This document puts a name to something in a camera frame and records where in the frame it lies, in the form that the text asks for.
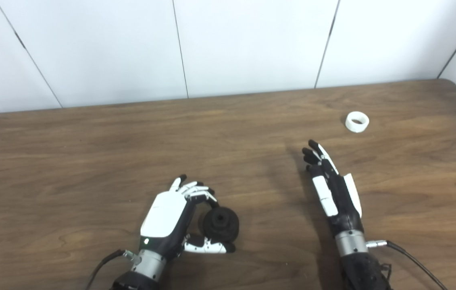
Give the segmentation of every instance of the white ring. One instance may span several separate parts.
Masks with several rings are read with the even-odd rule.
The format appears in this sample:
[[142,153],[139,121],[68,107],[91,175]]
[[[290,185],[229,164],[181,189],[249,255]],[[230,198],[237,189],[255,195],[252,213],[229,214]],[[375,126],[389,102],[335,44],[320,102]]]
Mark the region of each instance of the white ring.
[[346,117],[346,128],[351,132],[360,133],[368,127],[369,118],[363,112],[351,112]]

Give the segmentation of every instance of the black and white robotic hand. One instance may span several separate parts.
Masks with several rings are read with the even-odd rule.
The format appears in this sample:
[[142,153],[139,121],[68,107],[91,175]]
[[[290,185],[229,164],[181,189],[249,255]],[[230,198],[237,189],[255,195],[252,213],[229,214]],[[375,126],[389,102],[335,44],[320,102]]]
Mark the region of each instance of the black and white robotic hand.
[[391,290],[388,277],[382,274],[384,267],[368,251],[373,245],[364,239],[362,208],[352,175],[340,176],[320,144],[309,140],[308,145],[302,150],[303,159],[309,164],[307,171],[339,250],[344,289]]
[[[158,289],[165,265],[183,251],[193,253],[231,253],[237,238],[239,220],[228,208],[220,207],[214,191],[201,182],[182,185],[182,175],[168,191],[159,193],[140,227],[140,253],[126,251],[133,262],[129,272],[115,280],[112,290]],[[203,220],[205,236],[187,233],[196,206],[211,206]]]

